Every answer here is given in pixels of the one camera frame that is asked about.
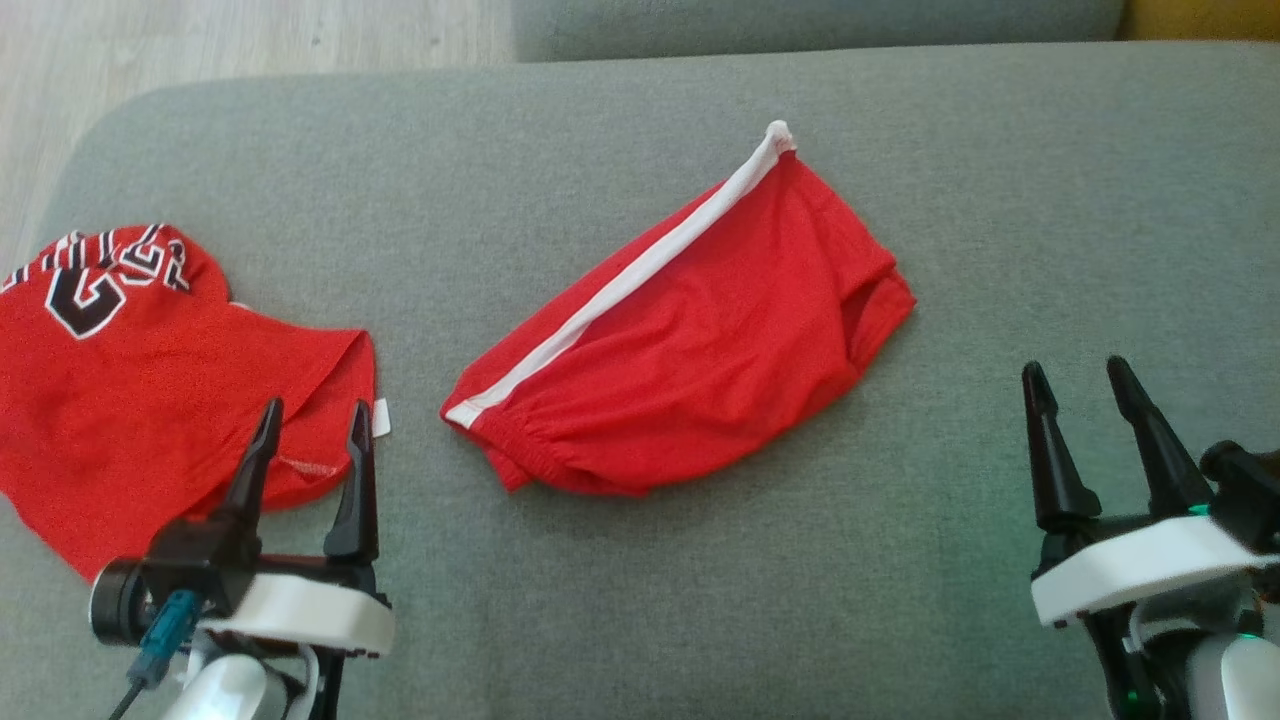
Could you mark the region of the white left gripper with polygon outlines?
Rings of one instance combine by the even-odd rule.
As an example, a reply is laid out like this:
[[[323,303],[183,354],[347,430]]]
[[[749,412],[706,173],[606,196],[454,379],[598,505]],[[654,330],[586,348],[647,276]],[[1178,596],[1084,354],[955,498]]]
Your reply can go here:
[[[270,398],[224,500],[212,512],[220,561],[251,561],[284,401]],[[204,618],[193,634],[196,719],[335,719],[346,662],[394,647],[396,618],[378,589],[380,556],[372,409],[355,405],[346,441],[349,473],[323,552],[355,587],[260,573],[228,618]]]

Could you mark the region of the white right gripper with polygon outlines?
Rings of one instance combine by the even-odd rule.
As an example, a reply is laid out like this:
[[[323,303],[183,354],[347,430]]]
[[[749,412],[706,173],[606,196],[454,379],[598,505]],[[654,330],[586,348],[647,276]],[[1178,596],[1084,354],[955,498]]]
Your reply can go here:
[[[1164,520],[1098,519],[1044,369],[1027,363],[1030,483],[1044,534],[1030,580],[1039,621],[1085,629],[1115,719],[1268,719],[1272,520],[1206,514],[1213,491],[1130,364],[1112,355],[1106,370],[1140,455],[1149,515]]]

